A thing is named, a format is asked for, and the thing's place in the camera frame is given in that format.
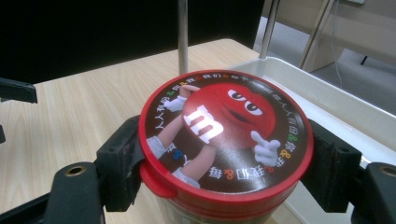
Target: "metal rod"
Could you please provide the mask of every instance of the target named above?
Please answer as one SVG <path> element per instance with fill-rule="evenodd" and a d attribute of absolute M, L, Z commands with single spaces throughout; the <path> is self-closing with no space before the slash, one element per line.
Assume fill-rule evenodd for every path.
<path fill-rule="evenodd" d="M 261 59 L 265 59 L 267 57 L 271 36 L 274 31 L 274 26 L 276 22 L 276 13 L 277 13 L 277 9 L 279 8 L 279 3 L 280 0 L 273 0 L 271 4 L 267 25 L 265 26 L 264 38 L 262 39 L 262 51 L 259 56 Z"/>
<path fill-rule="evenodd" d="M 188 0 L 178 0 L 178 71 L 183 75 L 189 70 Z"/>

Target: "table surface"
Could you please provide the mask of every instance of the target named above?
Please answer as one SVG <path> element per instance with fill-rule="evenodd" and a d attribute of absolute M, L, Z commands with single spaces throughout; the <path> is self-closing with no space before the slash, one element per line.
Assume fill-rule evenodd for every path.
<path fill-rule="evenodd" d="M 230 39 L 209 42 L 189 47 L 189 71 L 227 68 L 258 55 Z M 36 84 L 38 104 L 1 103 L 7 141 L 0 144 L 0 214 L 50 192 L 66 165 L 94 161 L 108 137 L 176 76 L 173 50 Z M 105 215 L 107 223 L 163 223 L 145 185 L 127 212 Z"/>

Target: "m&m's container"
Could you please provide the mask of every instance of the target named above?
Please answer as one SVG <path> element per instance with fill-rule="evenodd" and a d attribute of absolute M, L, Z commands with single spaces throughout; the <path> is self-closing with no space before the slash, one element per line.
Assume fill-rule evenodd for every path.
<path fill-rule="evenodd" d="M 263 223 L 313 154 L 302 109 L 270 82 L 228 70 L 176 77 L 139 121 L 143 182 L 166 223 Z"/>

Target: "cartoon eyes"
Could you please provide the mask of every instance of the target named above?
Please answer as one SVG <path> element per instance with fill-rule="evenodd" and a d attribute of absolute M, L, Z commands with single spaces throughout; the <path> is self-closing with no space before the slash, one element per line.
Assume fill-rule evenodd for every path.
<path fill-rule="evenodd" d="M 246 101 L 246 99 L 247 99 L 243 95 L 241 95 L 239 92 L 233 91 L 233 90 L 229 90 L 228 95 L 231 98 L 235 99 L 236 101 Z M 259 116 L 262 114 L 262 111 L 256 105 L 251 103 L 250 101 L 245 102 L 245 109 L 247 110 L 247 112 L 249 112 L 252 115 Z"/>
<path fill-rule="evenodd" d="M 237 101 L 246 101 L 247 98 L 243 97 L 240 93 L 237 91 L 230 90 L 228 91 L 228 95 L 231 96 L 231 98 L 237 100 Z"/>

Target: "cartoon hand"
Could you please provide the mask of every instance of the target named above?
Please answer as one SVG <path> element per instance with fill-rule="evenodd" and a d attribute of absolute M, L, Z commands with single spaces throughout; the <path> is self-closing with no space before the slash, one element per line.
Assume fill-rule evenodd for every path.
<path fill-rule="evenodd" d="M 170 111 L 175 112 L 183 108 L 184 103 L 186 103 L 187 98 L 183 96 L 178 96 L 173 101 L 165 101 L 163 105 Z"/>
<path fill-rule="evenodd" d="M 251 138 L 257 142 L 257 146 L 254 147 L 255 159 L 267 166 L 275 166 L 277 161 L 277 149 L 280 147 L 280 143 L 277 140 L 268 142 L 260 136 L 259 133 L 251 132 Z"/>

